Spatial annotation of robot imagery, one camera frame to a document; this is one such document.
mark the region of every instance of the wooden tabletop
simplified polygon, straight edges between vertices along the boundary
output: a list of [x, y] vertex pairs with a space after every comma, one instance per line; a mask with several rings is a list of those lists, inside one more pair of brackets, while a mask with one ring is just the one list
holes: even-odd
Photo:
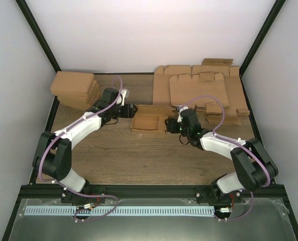
[[[152, 104], [153, 75], [121, 77], [124, 88], [130, 91], [128, 103]], [[97, 75], [95, 79], [103, 90], [111, 86], [113, 78], [114, 75]], [[60, 104], [52, 131], [69, 125], [83, 113]], [[198, 118], [203, 128], [215, 127], [208, 124], [202, 113]], [[221, 126], [218, 133], [245, 140], [254, 137], [249, 118], [244, 116], [241, 121], [241, 126]], [[182, 145], [178, 137], [134, 134], [131, 119], [120, 118], [116, 125], [102, 127], [74, 148], [72, 167], [92, 184], [208, 185], [234, 172], [231, 160]]]

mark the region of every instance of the black metal frame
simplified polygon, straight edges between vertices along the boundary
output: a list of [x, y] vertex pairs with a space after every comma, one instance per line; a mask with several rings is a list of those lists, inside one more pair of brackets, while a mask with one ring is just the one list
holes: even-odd
[[[60, 67], [46, 41], [44, 38], [40, 28], [36, 20], [34, 19], [33, 14], [31, 13], [27, 3], [25, 0], [16, 0], [19, 8], [21, 9], [23, 15], [25, 16], [28, 24], [30, 25], [32, 31], [34, 32], [38, 42], [43, 48], [47, 58], [49, 59], [51, 65], [53, 66], [55, 72], [60, 71]], [[273, 24], [276, 16], [278, 15], [280, 9], [282, 8], [285, 0], [276, 0], [274, 3], [270, 13], [268, 14], [262, 28], [260, 29], [251, 49], [249, 50], [241, 68], [240, 68], [240, 77], [243, 76], [247, 67], [249, 66], [251, 60], [253, 59], [255, 53], [260, 47], [262, 41], [264, 40], [267, 32], [269, 31], [271, 25]], [[153, 74], [153, 73], [107, 73], [107, 74]], [[255, 134], [255, 137], [261, 141], [261, 136], [259, 130], [257, 128], [257, 124], [243, 85], [244, 94], [246, 97], [248, 108], [251, 112], [250, 121]], [[45, 130], [51, 131], [54, 119], [56, 116], [56, 112], [58, 109], [59, 101], [57, 98], [54, 98], [51, 111], [48, 116], [48, 120], [46, 123]], [[30, 184], [24, 185], [21, 187], [19, 191], [18, 198], [16, 200], [12, 215], [10, 217], [8, 226], [6, 228], [3, 240], [8, 240], [13, 228], [13, 224], [19, 209], [19, 205], [22, 199], [24, 198], [61, 198], [61, 194], [63, 193], [63, 189], [58, 185], [52, 184], [36, 184], [37, 173], [35, 171], [32, 172], [30, 178]], [[142, 186], [142, 185], [91, 185], [93, 188], [105, 190], [106, 194], [115, 195], [120, 199], [126, 198], [196, 198], [197, 190], [206, 190], [209, 189], [210, 186]], [[249, 197], [249, 192], [242, 192], [241, 197]], [[259, 198], [282, 198], [284, 201], [284, 205], [289, 209], [288, 217], [292, 224], [292, 228], [296, 239], [298, 240], [298, 224], [295, 219], [293, 210], [291, 208], [288, 196], [286, 194], [286, 190], [283, 185], [273, 184], [267, 188], [260, 188], [254, 192], [255, 197]], [[214, 205], [216, 203], [210, 202], [209, 199], [200, 198], [201, 203], [204, 203], [204, 200], [207, 200], [207, 203], [210, 205]]]

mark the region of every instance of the white vent grille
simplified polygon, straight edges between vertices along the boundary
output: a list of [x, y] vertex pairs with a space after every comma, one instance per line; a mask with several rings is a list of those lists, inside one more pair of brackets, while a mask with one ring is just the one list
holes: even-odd
[[[101, 216], [112, 207], [98, 206], [91, 212], [83, 210], [77, 216]], [[118, 206], [109, 216], [214, 216], [212, 206]], [[28, 216], [72, 216], [76, 213], [75, 206], [26, 206]]]

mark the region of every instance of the cardboard pile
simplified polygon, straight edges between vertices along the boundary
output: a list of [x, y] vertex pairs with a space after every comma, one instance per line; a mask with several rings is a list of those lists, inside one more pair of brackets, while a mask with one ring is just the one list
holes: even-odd
[[[216, 97], [225, 108], [225, 124], [240, 125], [239, 116], [249, 115], [239, 77], [232, 59], [204, 59], [202, 65], [159, 66], [154, 72], [153, 104], [178, 106], [203, 94]], [[218, 124], [221, 108], [211, 98], [188, 105], [204, 111], [209, 123]]]
[[164, 135], [167, 128], [164, 123], [176, 113], [169, 107], [138, 105], [138, 111], [132, 119], [131, 129], [137, 134]]
[[62, 105], [87, 110], [101, 94], [94, 74], [58, 71], [50, 87]]

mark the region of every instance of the robotic arm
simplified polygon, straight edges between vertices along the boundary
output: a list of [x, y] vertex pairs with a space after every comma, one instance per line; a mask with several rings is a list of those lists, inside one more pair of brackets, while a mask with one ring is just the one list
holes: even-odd
[[235, 190], [255, 191], [267, 181], [267, 176], [260, 165], [252, 161], [250, 155], [241, 147], [245, 147], [261, 162], [270, 179], [278, 175], [278, 169], [264, 149], [262, 143], [252, 138], [248, 141], [220, 136], [210, 130], [201, 128], [197, 115], [187, 106], [180, 107], [179, 118], [165, 121], [167, 131], [181, 133], [187, 137], [193, 147], [218, 153], [232, 160], [236, 172], [226, 174], [212, 182], [212, 195], [218, 200]]
[[[42, 173], [51, 176], [76, 192], [87, 194], [85, 187], [88, 186], [89, 182], [72, 169], [71, 153], [73, 148], [81, 140], [103, 127], [111, 119], [117, 119], [119, 117], [133, 118], [137, 112], [137, 107], [133, 104], [124, 103], [125, 99], [129, 96], [129, 91], [122, 89], [121, 96], [118, 97], [118, 95], [118, 90], [106, 88], [101, 100], [88, 109], [81, 118], [54, 133], [44, 132], [40, 136], [37, 145], [33, 168], [39, 170], [46, 148], [56, 137], [59, 137], [52, 146], [53, 151], [47, 153], [43, 163]], [[100, 110], [107, 108], [116, 98], [118, 100], [115, 105], [100, 114], [96, 114]]]

